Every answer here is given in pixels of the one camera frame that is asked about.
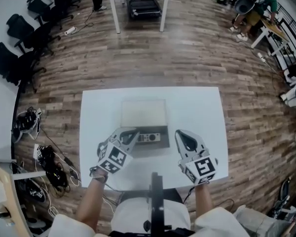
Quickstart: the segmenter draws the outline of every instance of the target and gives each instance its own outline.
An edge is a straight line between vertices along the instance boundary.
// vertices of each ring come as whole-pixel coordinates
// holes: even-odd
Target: person in green shirt
[[[277,10],[277,0],[263,0],[261,2],[257,2],[254,8],[249,11],[247,14],[238,15],[236,21],[234,22],[233,26],[229,28],[232,32],[238,32],[239,25],[244,18],[247,19],[247,25],[244,27],[240,34],[237,37],[243,41],[247,41],[247,32],[250,30],[252,26],[255,26],[261,17],[264,15],[266,9],[270,6],[271,9],[271,24],[274,23],[275,19],[275,12]]]

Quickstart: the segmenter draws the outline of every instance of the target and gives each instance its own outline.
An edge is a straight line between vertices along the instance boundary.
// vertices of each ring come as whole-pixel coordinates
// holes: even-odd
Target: white shirt
[[[143,233],[144,222],[150,220],[147,199],[143,197],[128,199],[121,203],[111,221],[112,231],[121,233]],[[187,208],[177,202],[164,201],[165,225],[172,229],[190,230],[190,218]],[[192,237],[249,237],[236,218],[225,209],[218,207],[195,221],[195,234]],[[49,237],[106,237],[96,234],[91,227],[65,215],[57,215],[51,227]]]

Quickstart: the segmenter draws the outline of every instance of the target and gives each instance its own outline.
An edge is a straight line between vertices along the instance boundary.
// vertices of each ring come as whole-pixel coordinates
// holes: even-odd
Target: green shirt
[[[271,7],[271,12],[275,12],[277,10],[277,0],[264,0],[262,4],[256,4],[254,10],[263,16],[268,6]]]

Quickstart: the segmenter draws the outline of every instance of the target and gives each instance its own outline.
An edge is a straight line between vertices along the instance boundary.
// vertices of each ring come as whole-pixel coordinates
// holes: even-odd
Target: black bag
[[[158,18],[162,15],[157,0],[126,0],[128,15],[131,19]]]

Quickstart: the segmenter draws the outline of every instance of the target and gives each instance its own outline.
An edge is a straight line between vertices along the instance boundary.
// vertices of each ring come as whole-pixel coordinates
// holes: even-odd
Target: white sleeve
[[[236,218],[218,207],[198,217],[193,237],[249,237]]]
[[[107,237],[106,235],[95,234],[88,225],[69,218],[65,215],[56,215],[51,226],[48,237]]]

